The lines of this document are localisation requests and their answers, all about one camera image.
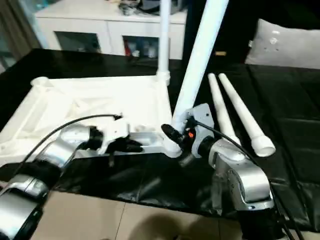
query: tile floor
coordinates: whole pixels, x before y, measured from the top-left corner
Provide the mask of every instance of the tile floor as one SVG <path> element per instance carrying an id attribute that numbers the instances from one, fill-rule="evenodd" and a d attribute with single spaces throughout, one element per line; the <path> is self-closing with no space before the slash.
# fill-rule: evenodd
<path id="1" fill-rule="evenodd" d="M 54 192 L 32 240 L 241 240 L 239 224 L 195 214 Z M 320 235 L 304 233 L 305 240 Z"/>

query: black tablecloth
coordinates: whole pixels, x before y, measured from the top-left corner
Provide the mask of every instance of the black tablecloth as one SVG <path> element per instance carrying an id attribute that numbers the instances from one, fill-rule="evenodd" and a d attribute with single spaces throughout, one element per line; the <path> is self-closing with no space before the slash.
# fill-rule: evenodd
<path id="1" fill-rule="evenodd" d="M 184 71 L 170 62 L 168 87 L 174 109 Z M 95 53 L 34 50 L 0 75 L 0 128 L 6 124 L 36 77 L 81 78 L 154 75 L 155 64 L 128 62 L 126 57 Z M 289 67 L 236 64 L 224 72 L 276 146 L 276 153 L 256 160 L 303 230 L 320 232 L 320 71 Z M 250 139 L 233 109 L 226 105 L 242 145 L 253 153 Z M 215 117 L 208 79 L 202 81 L 196 104 L 209 103 Z M 58 190 L 169 208 L 217 217 L 211 206 L 213 169 L 205 159 L 182 168 L 180 158 L 163 154 L 75 160 Z M 0 168 L 8 180 L 16 164 Z M 223 195 L 223 217 L 234 218 L 228 194 Z"/>

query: white plastic rod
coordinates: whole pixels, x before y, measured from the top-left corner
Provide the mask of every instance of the white plastic rod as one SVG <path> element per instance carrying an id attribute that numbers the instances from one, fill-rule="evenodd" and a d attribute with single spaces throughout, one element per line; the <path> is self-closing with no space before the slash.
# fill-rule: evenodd
<path id="1" fill-rule="evenodd" d="M 225 105 L 224 98 L 222 97 L 216 76 L 213 73 L 210 73 L 208 75 L 208 78 L 209 78 L 213 104 L 216 112 L 216 117 L 220 126 L 220 130 L 223 134 L 227 135 L 232 140 L 234 140 L 237 144 L 241 145 L 241 142 L 239 138 L 237 138 L 235 134 L 235 130 L 230 121 L 230 117 Z"/>
<path id="2" fill-rule="evenodd" d="M 173 127 L 181 133 L 185 127 L 184 113 L 194 106 L 228 1 L 206 1 L 172 119 Z"/>
<path id="3" fill-rule="evenodd" d="M 237 91 L 234 89 L 229 79 L 224 73 L 219 75 L 219 79 L 228 94 L 237 114 L 239 115 L 242 124 L 245 127 L 249 137 L 251 138 L 251 145 L 255 153 L 259 157 L 267 157 L 272 155 L 276 148 L 269 137 L 267 137 L 261 130 L 260 126 L 256 122 L 248 110 Z"/>
<path id="4" fill-rule="evenodd" d="M 169 73 L 169 26 L 171 15 L 171 0 L 161 0 L 160 3 L 160 39 L 159 39 L 159 59 L 157 75 L 160 79 L 170 83 Z"/>

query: robotic arm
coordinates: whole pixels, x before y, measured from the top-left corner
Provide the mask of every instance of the robotic arm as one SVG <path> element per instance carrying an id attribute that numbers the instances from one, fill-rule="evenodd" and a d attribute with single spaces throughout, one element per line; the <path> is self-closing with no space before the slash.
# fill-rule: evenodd
<path id="1" fill-rule="evenodd" d="M 191 149 L 196 158 L 208 160 L 213 178 L 227 179 L 233 206 L 237 211 L 244 240 L 287 239 L 278 221 L 275 202 L 266 174 L 235 145 L 197 121 L 211 128 L 214 121 L 209 106 L 201 104 L 186 113 L 185 131 L 180 134 L 170 125 L 162 125 L 164 133 L 182 149 Z"/>
<path id="2" fill-rule="evenodd" d="M 213 128 L 214 121 L 207 104 L 190 109 L 186 116 L 183 134 L 166 124 L 162 130 L 182 149 L 191 149 L 196 158 L 208 159 L 215 169 L 215 179 L 227 179 L 243 239 L 286 239 L 283 225 L 278 221 L 268 178 L 262 169 L 231 142 L 216 138 L 212 131 L 197 124 L 198 121 Z M 20 169 L 0 192 L 0 240 L 28 240 L 32 237 L 50 191 L 74 159 L 77 150 L 97 150 L 102 154 L 120 148 L 125 152 L 129 129 L 121 119 L 114 122 L 117 124 L 103 131 L 92 126 L 70 125 L 31 163 Z M 119 146 L 115 141 L 117 139 L 120 139 Z M 141 148 L 134 145 L 134 148 L 127 150 L 139 152 Z"/>
<path id="3" fill-rule="evenodd" d="M 30 239 L 50 191 L 74 159 L 76 151 L 90 149 L 104 153 L 108 146 L 117 150 L 117 140 L 123 145 L 129 134 L 126 124 L 122 119 L 114 121 L 112 132 L 109 128 L 99 131 L 93 126 L 70 125 L 31 163 L 23 165 L 0 192 L 0 240 Z M 129 150 L 139 152 L 142 149 L 136 144 Z"/>

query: cabinet glass door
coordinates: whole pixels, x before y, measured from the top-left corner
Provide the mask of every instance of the cabinet glass door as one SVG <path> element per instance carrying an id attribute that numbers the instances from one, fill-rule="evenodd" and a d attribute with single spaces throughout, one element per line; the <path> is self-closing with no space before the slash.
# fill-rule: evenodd
<path id="1" fill-rule="evenodd" d="M 101 53 L 97 34 L 87 32 L 54 32 L 61 50 L 86 52 L 86 53 Z"/>

